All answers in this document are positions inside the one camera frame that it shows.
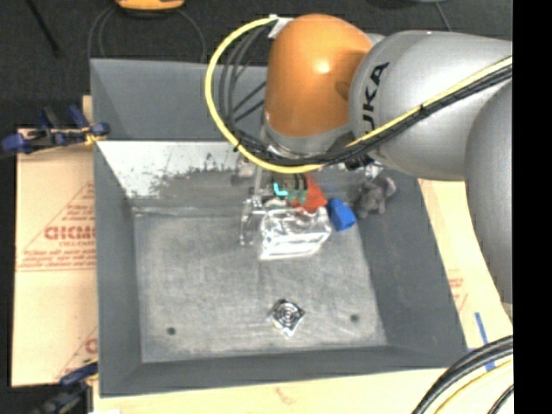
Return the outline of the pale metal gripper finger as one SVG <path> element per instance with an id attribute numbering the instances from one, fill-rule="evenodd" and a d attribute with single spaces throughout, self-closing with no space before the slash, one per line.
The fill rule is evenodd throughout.
<path id="1" fill-rule="evenodd" d="M 241 210 L 241 221 L 240 221 L 240 235 L 239 235 L 239 242 L 240 244 L 245 247 L 247 245 L 250 245 L 252 243 L 252 214 L 253 212 L 253 205 L 252 200 L 247 199 L 243 202 L 242 210 Z"/>
<path id="2" fill-rule="evenodd" d="M 262 199 L 253 198 L 251 209 L 251 242 L 253 242 L 254 238 L 257 236 L 260 228 L 260 222 L 265 214 L 266 209 L 264 207 L 264 204 L 262 203 Z"/>

